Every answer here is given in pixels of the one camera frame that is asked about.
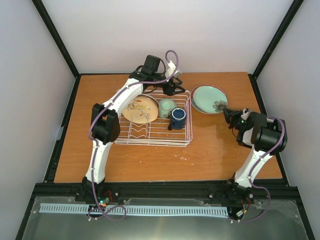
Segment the wooden table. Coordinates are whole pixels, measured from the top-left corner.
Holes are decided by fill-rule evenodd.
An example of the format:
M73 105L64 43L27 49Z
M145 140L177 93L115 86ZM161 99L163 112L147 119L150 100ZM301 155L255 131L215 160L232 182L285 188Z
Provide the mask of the wooden table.
M92 153L87 133L92 107L112 97L127 74L83 75L80 79L55 183L78 183L85 176ZM225 92L228 106L259 111L246 72L184 73L183 87L215 85ZM230 178L246 160L250 149L238 146L223 114L208 115L192 108L193 140L187 147L113 144L105 169L106 182L201 181ZM258 178L281 178L275 157Z

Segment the dark blue mug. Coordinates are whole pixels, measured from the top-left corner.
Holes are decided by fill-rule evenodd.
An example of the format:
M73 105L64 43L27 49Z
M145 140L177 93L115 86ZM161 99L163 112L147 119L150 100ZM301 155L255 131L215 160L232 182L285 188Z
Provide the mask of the dark blue mug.
M168 130L172 129L183 129L186 125L187 113L182 108L175 108L172 110L170 114L170 123L168 126Z

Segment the decorated plate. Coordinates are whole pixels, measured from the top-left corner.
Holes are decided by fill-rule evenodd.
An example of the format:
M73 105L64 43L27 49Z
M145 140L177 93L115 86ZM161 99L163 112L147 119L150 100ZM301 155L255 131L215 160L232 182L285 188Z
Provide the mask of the decorated plate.
M213 85L199 85L191 92L191 104L203 114L219 114L228 106L225 93Z
M137 96L123 110L123 116L135 123L146 124L153 122L158 116L158 106L149 96Z

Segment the cup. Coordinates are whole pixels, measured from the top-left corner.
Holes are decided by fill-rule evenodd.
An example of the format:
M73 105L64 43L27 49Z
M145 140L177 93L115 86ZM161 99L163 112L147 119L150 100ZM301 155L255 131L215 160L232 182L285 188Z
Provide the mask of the cup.
M169 119L171 111L177 108L177 104L170 98L163 98L159 101L158 114L162 119Z
M168 130L172 129L183 129L186 125L187 113L182 108L175 108L170 115L170 123L168 126Z

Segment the wire dish rack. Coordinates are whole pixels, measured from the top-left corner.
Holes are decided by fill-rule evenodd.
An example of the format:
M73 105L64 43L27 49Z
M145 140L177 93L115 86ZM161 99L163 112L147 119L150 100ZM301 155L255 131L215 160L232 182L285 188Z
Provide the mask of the wire dish rack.
M169 119L159 116L153 122L137 124L127 120L123 115L120 117L120 135L116 144L122 145L151 145L186 147L192 140L192 114L190 92L185 91L174 96L164 95L161 90L146 94L157 101L170 98L175 101L178 108L184 109L187 115L185 126L181 130L168 130Z

